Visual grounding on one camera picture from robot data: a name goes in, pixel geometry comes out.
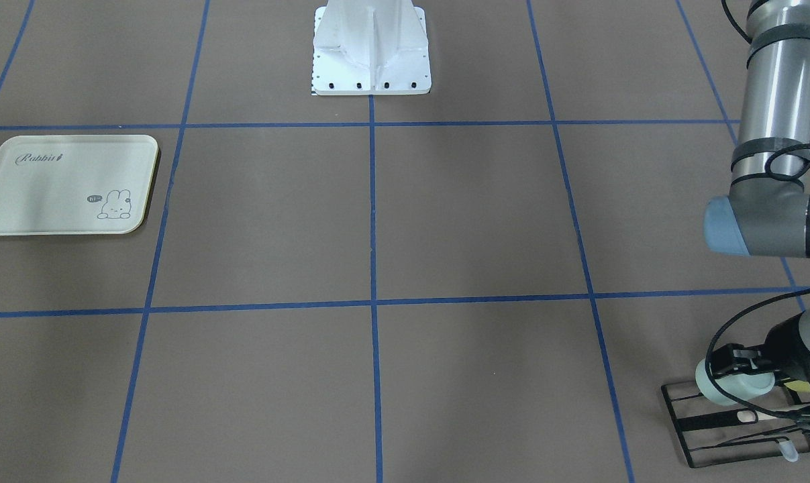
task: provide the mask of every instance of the grid line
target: grid line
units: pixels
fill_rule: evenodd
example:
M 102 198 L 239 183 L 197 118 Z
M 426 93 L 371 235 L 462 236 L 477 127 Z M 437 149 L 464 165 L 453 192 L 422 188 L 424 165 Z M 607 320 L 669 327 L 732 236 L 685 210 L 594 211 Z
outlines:
M 698 125 L 723 119 L 521 119 L 475 121 L 386 121 L 375 127 L 473 125 Z M 212 122 L 212 123 L 81 123 L 80 125 L 0 125 L 0 131 L 98 131 L 98 129 L 264 129 L 292 127 L 368 127 L 369 122 Z
M 151 313 L 151 301 L 154 298 L 154 288 L 157 282 L 157 272 L 160 266 L 160 254 L 163 248 L 163 238 L 166 235 L 166 221 L 169 216 L 169 199 L 172 195 L 172 187 L 175 182 L 175 172 L 178 169 L 178 163 L 181 159 L 181 146 L 184 142 L 184 126 L 187 124 L 187 116 L 190 113 L 190 102 L 193 100 L 193 83 L 196 81 L 196 69 L 199 67 L 199 56 L 202 53 L 202 43 L 205 39 L 205 26 L 208 20 L 208 10 L 211 7 L 211 0 L 205 0 L 205 8 L 202 10 L 202 20 L 199 24 L 199 36 L 196 40 L 196 53 L 193 56 L 193 67 L 190 70 L 190 80 L 187 82 L 187 96 L 184 100 L 184 113 L 181 117 L 182 128 L 178 131 L 178 140 L 175 144 L 175 154 L 172 159 L 172 170 L 169 173 L 169 184 L 166 188 L 166 199 L 163 203 L 163 214 L 160 218 L 160 231 L 157 233 L 157 245 L 154 252 L 154 260 L 151 263 L 151 275 L 148 285 L 148 292 L 145 296 L 145 306 L 143 308 L 142 320 L 139 323 L 139 336 L 137 338 L 137 346 L 134 354 L 134 366 L 131 369 L 131 377 L 128 383 L 128 397 L 125 400 L 125 410 L 121 418 L 121 429 L 119 430 L 119 441 L 117 441 L 115 448 L 115 460 L 113 462 L 113 474 L 110 479 L 111 483 L 117 483 L 119 480 L 119 471 L 121 470 L 121 459 L 123 449 L 125 449 L 125 441 L 128 436 L 128 425 L 130 424 L 131 410 L 134 405 L 134 394 L 136 391 L 136 382 L 139 375 L 139 365 L 142 361 L 142 352 L 145 342 L 145 333 L 148 328 L 149 315 Z
M 377 196 L 375 196 L 374 96 L 368 96 L 368 196 L 370 197 L 370 308 L 372 313 L 372 375 L 374 387 L 374 470 L 375 481 L 384 480 L 383 426 L 381 425 L 381 342 L 378 337 L 378 259 Z
M 805 290 L 810 286 L 797 286 Z M 697 288 L 696 290 L 649 290 L 628 292 L 595 292 L 596 299 L 650 299 L 651 297 L 713 297 L 727 294 L 776 294 L 792 291 L 786 287 L 744 287 L 744 288 Z M 416 297 L 416 299 L 377 299 L 378 307 L 399 305 L 453 305 L 454 303 L 517 303 L 517 302 L 554 302 L 561 300 L 588 300 L 589 293 L 570 294 L 509 294 L 509 296 L 484 297 Z M 372 301 L 366 300 L 331 300 L 321 302 L 272 302 L 272 303 L 234 303 L 233 305 L 163 305 L 149 308 L 150 314 L 192 314 L 198 312 L 236 312 L 251 310 L 288 310 L 288 309 L 333 309 L 338 307 L 370 307 Z M 141 315 L 144 307 L 118 309 L 57 309 L 57 310 L 19 310 L 0 311 L 0 319 L 21 317 L 72 317 L 82 315 Z
M 31 12 L 34 8 L 36 0 L 30 0 L 28 8 L 21 23 L 19 33 L 15 39 L 14 46 L 9 53 L 9 58 L 5 64 L 5 68 L 0 76 L 0 91 L 5 82 L 9 68 L 15 57 L 15 53 L 21 43 L 22 36 L 26 30 L 28 20 L 30 19 Z M 125 412 L 123 412 L 122 426 L 119 432 L 119 443 L 117 443 L 116 457 L 113 463 L 112 481 L 116 483 L 119 477 L 120 462 L 123 453 L 123 444 L 125 443 L 126 431 L 128 431 L 129 419 L 132 409 L 132 400 L 134 399 L 135 384 L 138 377 L 139 364 L 141 363 L 141 355 L 144 347 L 145 331 L 150 314 L 162 313 L 192 313 L 192 312 L 214 312 L 214 311 L 233 311 L 233 310 L 273 310 L 273 309 L 312 309 L 312 308 L 335 308 L 335 307 L 365 307 L 371 308 L 372 312 L 372 343 L 373 343 L 373 373 L 374 373 L 374 417 L 375 417 L 375 459 L 376 459 L 376 479 L 378 483 L 383 482 L 383 447 L 381 443 L 381 392 L 380 392 L 380 355 L 379 355 L 379 337 L 378 337 L 378 315 L 377 308 L 379 306 L 395 306 L 395 305 L 434 305 L 434 303 L 516 303 L 516 302 L 534 302 L 534 301 L 559 301 L 559 300 L 589 300 L 594 321 L 596 332 L 598 334 L 601 355 L 605 365 L 606 377 L 608 386 L 611 393 L 611 403 L 613 403 L 614 415 L 617 422 L 617 431 L 619 432 L 620 442 L 623 448 L 623 457 L 625 458 L 626 471 L 628 471 L 629 482 L 633 483 L 634 475 L 631 469 L 631 459 L 629 458 L 627 444 L 625 442 L 625 432 L 623 432 L 623 425 L 621 415 L 619 413 L 619 403 L 617 403 L 616 392 L 613 387 L 613 376 L 611 375 L 609 358 L 607 357 L 607 346 L 601 330 L 601 321 L 598 313 L 598 306 L 596 300 L 598 299 L 635 299 L 636 297 L 699 297 L 699 296 L 718 296 L 719 294 L 762 294 L 774 293 L 788 290 L 795 290 L 795 281 L 792 278 L 789 265 L 785 259 L 781 259 L 787 277 L 789 279 L 790 287 L 764 287 L 764 288 L 712 288 L 711 290 L 656 290 L 656 291 L 637 291 L 637 292 L 604 292 L 596 293 L 593 289 L 592 280 L 589 275 L 589 266 L 585 254 L 585 245 L 583 245 L 583 237 L 580 234 L 580 225 L 576 216 L 576 209 L 574 208 L 574 198 L 571 189 L 571 183 L 568 179 L 568 171 L 565 166 L 565 159 L 563 148 L 561 144 L 560 134 L 558 131 L 559 125 L 659 125 L 659 123 L 669 123 L 669 125 L 694 125 L 694 123 L 724 123 L 730 131 L 733 140 L 736 140 L 735 132 L 733 132 L 733 123 L 739 123 L 737 119 L 728 119 L 727 113 L 721 103 L 720 95 L 715 88 L 714 80 L 709 74 L 708 68 L 703 59 L 702 51 L 700 51 L 697 41 L 694 38 L 693 31 L 688 21 L 680 0 L 676 0 L 677 6 L 680 9 L 684 22 L 688 29 L 688 33 L 692 38 L 697 55 L 703 70 L 705 70 L 709 83 L 723 119 L 570 119 L 561 120 L 556 119 L 553 109 L 552 98 L 550 93 L 550 86 L 546 74 L 546 68 L 542 56 L 542 47 L 538 37 L 536 28 L 536 19 L 534 19 L 533 7 L 530 0 L 527 0 L 527 9 L 531 22 L 531 30 L 533 31 L 534 43 L 536 44 L 537 56 L 540 63 L 540 71 L 542 71 L 542 80 L 544 84 L 546 101 L 549 108 L 551 119 L 535 119 L 535 120 L 485 120 L 485 121 L 424 121 L 424 122 L 375 122 L 374 120 L 374 98 L 368 98 L 368 109 L 370 109 L 370 120 L 368 122 L 293 122 L 293 123 L 277 123 L 277 122 L 264 122 L 264 123 L 187 123 L 187 117 L 191 106 L 193 96 L 193 85 L 195 82 L 196 71 L 199 66 L 199 56 L 203 45 L 203 36 L 205 36 L 205 25 L 209 11 L 209 2 L 205 0 L 205 8 L 203 8 L 203 15 L 199 28 L 199 36 L 197 39 L 197 48 L 193 61 L 193 67 L 190 73 L 190 80 L 188 82 L 187 96 L 184 106 L 184 112 L 180 123 L 129 123 L 128 125 L 0 125 L 0 131 L 92 131 L 93 129 L 179 129 L 178 140 L 172 160 L 172 170 L 169 176 L 168 188 L 166 189 L 166 200 L 163 206 L 162 220 L 160 220 L 160 230 L 158 232 L 158 239 L 156 250 L 151 267 L 149 290 L 146 294 L 145 305 L 142 308 L 119 308 L 119 309 L 71 309 L 71 310 L 28 310 L 28 311 L 14 311 L 14 312 L 0 312 L 0 319 L 2 318 L 15 318 L 15 317 L 36 317 L 36 316 L 77 316 L 77 315 L 142 315 L 140 322 L 140 330 L 136 352 L 134 356 L 134 367 L 132 368 L 131 381 L 128 386 L 128 399 L 125 402 Z M 377 273 L 376 273 L 376 196 L 375 196 L 375 128 L 377 127 L 410 127 L 410 126 L 472 126 L 472 125 L 549 125 L 552 126 L 553 134 L 558 148 L 558 156 L 561 164 L 561 169 L 564 175 L 564 184 L 567 190 L 568 202 L 570 203 L 571 215 L 573 218 L 574 229 L 576 230 L 578 246 L 580 251 L 580 258 L 582 259 L 582 269 L 585 273 L 587 282 L 587 293 L 576 294 L 522 294 L 521 296 L 488 296 L 488 297 L 428 297 L 428 299 L 378 299 L 377 297 Z M 306 302 L 306 303 L 248 303 L 248 305 L 199 305 L 199 306 L 152 306 L 153 294 L 156 285 L 156 276 L 159 267 L 160 254 L 162 253 L 163 239 L 165 238 L 166 220 L 168 219 L 168 206 L 171 196 L 172 186 L 174 186 L 174 176 L 177 170 L 181 146 L 183 144 L 184 133 L 186 129 L 229 129 L 229 128 L 319 128 L 319 127 L 367 127 L 370 129 L 370 271 L 371 271 L 371 297 L 370 300 L 351 300 L 351 301 L 328 301 L 328 302 Z
M 2 74 L 0 74 L 0 92 L 2 91 L 2 86 L 5 85 L 5 77 L 8 76 L 8 71 L 11 68 L 11 64 L 14 62 L 14 56 L 17 54 L 17 49 L 20 48 L 20 42 L 23 39 L 23 34 L 26 33 L 26 27 L 28 25 L 28 21 L 30 20 L 30 16 L 32 15 L 33 8 L 34 0 L 30 0 L 28 6 L 26 7 L 26 13 L 23 15 L 23 20 L 20 22 L 20 30 L 17 32 L 17 36 L 14 39 L 14 46 L 11 47 L 11 52 L 8 54 L 8 60 L 5 61 L 5 67 L 3 67 Z
M 554 112 L 554 103 L 551 96 L 551 85 L 548 82 L 548 74 L 545 68 L 545 59 L 542 56 L 542 44 L 539 41 L 539 31 L 536 28 L 536 17 L 533 14 L 533 3 L 527 0 L 527 13 L 530 16 L 530 28 L 533 31 L 533 41 L 536 45 L 536 56 L 539 59 L 540 73 L 542 74 L 542 83 L 545 88 L 545 99 L 548 105 L 548 113 L 551 115 L 551 120 L 556 121 L 557 116 Z M 566 195 L 568 196 L 568 210 L 571 212 L 572 224 L 574 225 L 574 233 L 577 237 L 578 250 L 580 252 L 580 267 L 583 270 L 583 276 L 587 282 L 587 296 L 589 299 L 589 306 L 592 310 L 593 321 L 595 324 L 595 333 L 599 340 L 599 350 L 601 352 L 601 363 L 605 370 L 605 379 L 607 381 L 607 390 L 610 392 L 611 406 L 613 406 L 613 418 L 616 424 L 617 436 L 619 436 L 619 444 L 622 448 L 623 462 L 625 462 L 625 473 L 628 477 L 629 483 L 634 483 L 634 470 L 631 466 L 631 455 L 628 452 L 628 443 L 625 440 L 625 426 L 622 422 L 622 413 L 619 409 L 619 400 L 617 399 L 616 387 L 613 384 L 613 371 L 611 371 L 610 357 L 607 355 L 607 344 L 605 343 L 604 333 L 601 330 L 601 318 L 599 316 L 599 307 L 596 303 L 595 291 L 593 289 L 593 281 L 589 273 L 589 264 L 587 262 L 587 252 L 585 245 L 583 245 L 583 236 L 580 233 L 580 223 L 577 218 L 577 210 L 574 208 L 574 195 L 571 187 L 571 181 L 568 178 L 568 169 L 566 168 L 565 155 L 563 152 L 563 142 L 560 138 L 559 126 L 556 122 L 552 125 L 554 133 L 554 141 L 557 143 L 557 154 L 560 163 L 560 169 L 563 172 L 563 183 L 565 184 Z

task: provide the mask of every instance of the blue joint cap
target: blue joint cap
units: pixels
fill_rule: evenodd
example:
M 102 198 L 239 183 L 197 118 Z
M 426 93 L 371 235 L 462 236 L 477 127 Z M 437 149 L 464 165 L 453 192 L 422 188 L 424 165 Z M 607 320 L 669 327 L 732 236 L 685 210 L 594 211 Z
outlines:
M 703 235 L 711 251 L 730 256 L 751 256 L 736 221 L 736 214 L 733 213 L 733 206 L 726 196 L 715 197 L 706 206 Z

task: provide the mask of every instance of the black cable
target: black cable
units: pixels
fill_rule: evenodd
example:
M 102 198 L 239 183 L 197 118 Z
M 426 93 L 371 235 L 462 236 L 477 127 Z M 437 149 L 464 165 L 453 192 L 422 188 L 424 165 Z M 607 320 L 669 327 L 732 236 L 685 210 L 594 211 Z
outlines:
M 810 143 L 795 144 L 794 146 L 789 146 L 787 148 L 783 148 L 782 150 L 775 151 L 771 156 L 769 156 L 769 159 L 766 160 L 766 165 L 764 166 L 764 169 L 766 169 L 766 176 L 778 181 L 796 181 L 798 178 L 804 176 L 804 174 L 810 169 L 810 159 L 804 157 L 801 159 L 801 161 L 804 161 L 804 165 L 801 166 L 798 173 L 780 174 L 772 171 L 772 163 L 778 159 L 778 157 L 801 150 L 810 150 Z
M 721 441 L 721 443 L 718 443 L 718 446 L 720 446 L 721 444 L 735 443 L 736 441 L 741 441 L 743 439 L 750 439 L 752 437 L 781 436 L 796 431 L 803 431 L 803 429 L 800 428 L 799 425 L 786 425 L 781 428 L 775 428 L 773 430 L 755 432 L 754 434 L 747 434 L 745 436 L 739 436 L 734 437 L 733 439 L 728 439 L 727 441 Z
M 789 441 L 788 437 L 785 436 L 774 436 L 774 437 L 763 437 L 760 439 L 752 439 L 751 441 L 739 441 L 735 443 L 718 443 L 712 446 L 700 446 L 700 447 L 693 447 L 692 449 L 688 449 L 688 451 L 699 451 L 700 449 L 721 449 L 722 447 L 729 447 L 729 446 L 743 446 L 745 444 L 758 444 L 758 443 L 782 443 L 784 441 Z
M 736 31 L 739 33 L 739 35 L 742 36 L 742 39 L 745 39 L 745 41 L 747 43 L 749 43 L 749 44 L 752 41 L 754 41 L 754 39 L 751 39 L 751 37 L 749 37 L 748 34 L 745 34 L 745 31 L 742 30 L 741 27 L 739 27 L 739 24 L 736 22 L 736 19 L 733 18 L 733 12 L 729 11 L 729 6 L 727 6 L 727 0 L 721 0 L 721 6 L 724 8 L 724 13 L 726 13 L 726 15 L 727 15 L 727 19 L 729 20 L 729 24 L 732 25 L 733 28 L 736 29 Z
M 715 376 L 712 374 L 712 352 L 715 351 L 715 346 L 718 343 L 718 339 L 721 339 L 721 336 L 725 332 L 727 332 L 727 329 L 729 329 L 733 324 L 735 324 L 736 321 L 738 321 L 740 318 L 744 317 L 745 315 L 750 314 L 751 312 L 754 312 L 754 310 L 761 309 L 761 308 L 765 307 L 766 305 L 771 305 L 772 303 L 780 302 L 781 300 L 794 299 L 795 297 L 801 297 L 801 296 L 804 296 L 804 294 L 810 294 L 810 288 L 804 288 L 804 290 L 798 290 L 798 291 L 795 291 L 795 292 L 792 292 L 792 293 L 779 294 L 778 296 L 772 297 L 771 299 L 766 299 L 766 300 L 763 300 L 763 302 L 755 303 L 755 305 L 752 305 L 752 306 L 748 307 L 747 309 L 742 310 L 742 312 L 739 312 L 738 314 L 733 315 L 733 317 L 729 321 L 727 321 L 727 323 L 725 323 L 723 326 L 721 326 L 720 329 L 718 329 L 717 333 L 715 333 L 715 337 L 712 337 L 711 342 L 709 342 L 709 347 L 706 349 L 706 358 L 705 358 L 705 363 L 703 364 L 703 369 L 706 370 L 706 377 L 708 377 L 709 382 L 711 382 L 712 386 L 714 386 L 715 389 L 717 389 L 718 392 L 723 394 L 724 397 L 729 398 L 730 400 L 733 400 L 736 403 L 739 403 L 742 406 L 747 407 L 748 409 L 755 410 L 758 413 L 763 413 L 763 415 L 769 415 L 769 416 L 772 416 L 772 418 L 789 419 L 788 413 L 786 413 L 786 412 L 783 412 L 783 411 L 771 411 L 771 410 L 765 409 L 764 407 L 757 406 L 754 403 L 750 403 L 750 402 L 748 402 L 746 400 L 743 400 L 742 398 L 739 398 L 738 396 L 732 395 L 729 392 L 727 392 L 724 388 L 722 388 L 721 385 L 718 384 L 717 381 L 715 381 Z

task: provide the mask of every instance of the white tray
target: white tray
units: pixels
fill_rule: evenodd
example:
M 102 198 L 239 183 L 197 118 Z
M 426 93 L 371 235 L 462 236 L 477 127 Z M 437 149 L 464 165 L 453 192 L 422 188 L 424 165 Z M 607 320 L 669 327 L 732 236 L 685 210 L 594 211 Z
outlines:
M 0 147 L 0 235 L 134 231 L 157 151 L 145 135 L 10 138 Z

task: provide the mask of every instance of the black metal rack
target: black metal rack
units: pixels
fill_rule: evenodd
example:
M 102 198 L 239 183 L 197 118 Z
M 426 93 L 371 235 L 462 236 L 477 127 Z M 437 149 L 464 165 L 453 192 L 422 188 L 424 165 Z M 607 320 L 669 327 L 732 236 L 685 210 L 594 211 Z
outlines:
M 797 392 L 782 388 L 781 392 L 785 406 L 803 404 Z M 714 465 L 730 464 L 731 462 L 752 461 L 762 458 L 775 458 L 781 456 L 777 443 L 785 440 L 792 441 L 798 453 L 810 453 L 810 431 L 800 428 L 783 426 L 778 427 L 778 421 L 766 421 L 766 424 L 746 424 L 739 422 L 736 416 L 738 410 L 696 412 L 688 409 L 688 405 L 696 405 L 697 409 L 723 409 L 715 406 L 703 397 L 697 390 L 693 381 L 675 382 L 662 386 L 662 395 L 682 453 L 690 468 L 705 468 Z M 693 415 L 677 416 L 677 409 L 683 413 Z M 712 444 L 695 443 L 710 437 L 715 441 Z

